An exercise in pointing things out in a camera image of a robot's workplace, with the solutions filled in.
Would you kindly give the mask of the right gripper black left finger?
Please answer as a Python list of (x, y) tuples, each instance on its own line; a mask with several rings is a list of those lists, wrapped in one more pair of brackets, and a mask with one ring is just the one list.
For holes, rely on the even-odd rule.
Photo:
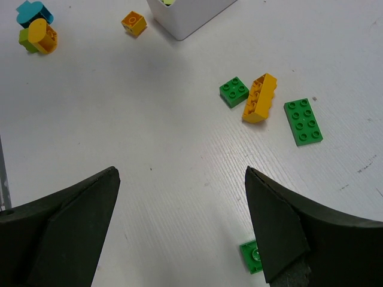
[(1, 286), (91, 286), (120, 187), (111, 166), (1, 212)]

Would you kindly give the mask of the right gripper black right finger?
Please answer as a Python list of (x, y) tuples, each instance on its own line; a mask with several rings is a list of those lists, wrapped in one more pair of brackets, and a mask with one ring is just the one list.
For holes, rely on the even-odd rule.
[(382, 222), (319, 204), (252, 167), (245, 190), (270, 286), (382, 285)]

